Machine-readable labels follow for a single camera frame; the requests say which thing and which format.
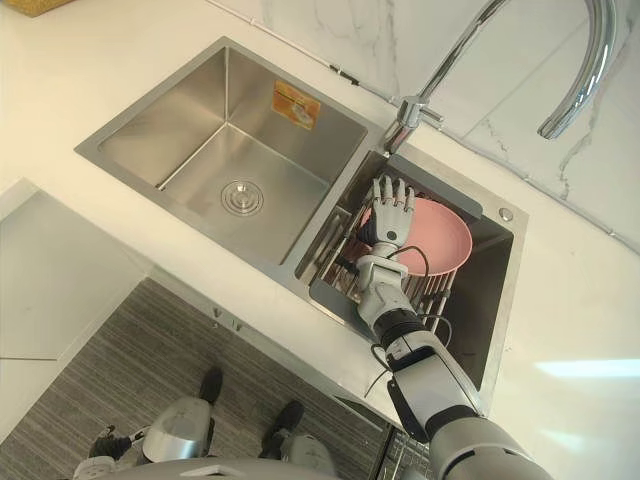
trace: pink bowl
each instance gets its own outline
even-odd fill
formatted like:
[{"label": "pink bowl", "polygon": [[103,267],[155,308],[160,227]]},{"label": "pink bowl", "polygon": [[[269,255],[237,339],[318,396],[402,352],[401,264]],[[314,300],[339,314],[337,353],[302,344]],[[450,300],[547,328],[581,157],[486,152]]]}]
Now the pink bowl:
[{"label": "pink bowl", "polygon": [[[371,214],[362,217],[364,224]],[[471,255],[473,241],[464,221],[444,205],[416,198],[416,209],[405,247],[414,245],[429,261],[429,276],[442,275],[460,267]],[[409,268],[411,275],[424,276],[424,260],[415,250],[398,255],[397,260]]]}]

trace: faucet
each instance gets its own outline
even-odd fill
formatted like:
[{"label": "faucet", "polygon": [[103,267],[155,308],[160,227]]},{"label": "faucet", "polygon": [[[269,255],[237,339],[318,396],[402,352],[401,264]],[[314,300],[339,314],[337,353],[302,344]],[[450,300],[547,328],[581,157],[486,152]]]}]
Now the faucet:
[{"label": "faucet", "polygon": [[[458,38],[424,88],[417,95],[402,99],[396,119],[383,138],[385,151],[395,153],[418,128],[422,119],[440,128],[442,115],[428,108],[431,95],[456,64],[466,45],[507,1],[490,0]],[[538,128],[538,134],[548,140],[558,137],[573,122],[589,97],[597,90],[611,58],[616,31],[614,0],[585,0],[585,4],[589,12],[590,27],[587,52],[573,85],[549,118]]]}]

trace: orange sticker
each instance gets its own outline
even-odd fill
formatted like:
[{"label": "orange sticker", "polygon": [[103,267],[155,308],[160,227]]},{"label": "orange sticker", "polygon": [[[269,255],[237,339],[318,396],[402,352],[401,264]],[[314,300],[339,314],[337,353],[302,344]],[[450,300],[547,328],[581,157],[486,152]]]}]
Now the orange sticker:
[{"label": "orange sticker", "polygon": [[311,130],[316,126],[320,102],[292,85],[276,80],[273,86],[271,109],[287,117],[296,125]]}]

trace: gray carpet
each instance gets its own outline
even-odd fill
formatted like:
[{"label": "gray carpet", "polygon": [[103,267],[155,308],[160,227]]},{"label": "gray carpet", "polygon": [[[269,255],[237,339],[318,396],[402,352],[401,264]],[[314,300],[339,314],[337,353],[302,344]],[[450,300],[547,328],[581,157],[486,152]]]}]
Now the gray carpet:
[{"label": "gray carpet", "polygon": [[152,280],[144,280],[0,445],[0,478],[71,478],[107,424],[129,434],[196,394],[211,365],[225,374],[212,453],[255,457],[280,409],[299,399],[298,432],[329,448],[338,474],[364,480],[383,433]]}]

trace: marble backsplash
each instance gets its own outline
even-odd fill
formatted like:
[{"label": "marble backsplash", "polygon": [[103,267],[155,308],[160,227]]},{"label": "marble backsplash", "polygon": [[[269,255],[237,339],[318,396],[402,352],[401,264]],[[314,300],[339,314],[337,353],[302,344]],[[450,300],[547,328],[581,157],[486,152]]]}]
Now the marble backsplash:
[{"label": "marble backsplash", "polygon": [[[415,94],[485,0],[216,0],[389,96]],[[563,136],[536,134],[571,85],[588,36],[583,0],[511,0],[431,108],[446,131],[530,176],[640,252],[640,0],[616,0],[615,62]]]}]

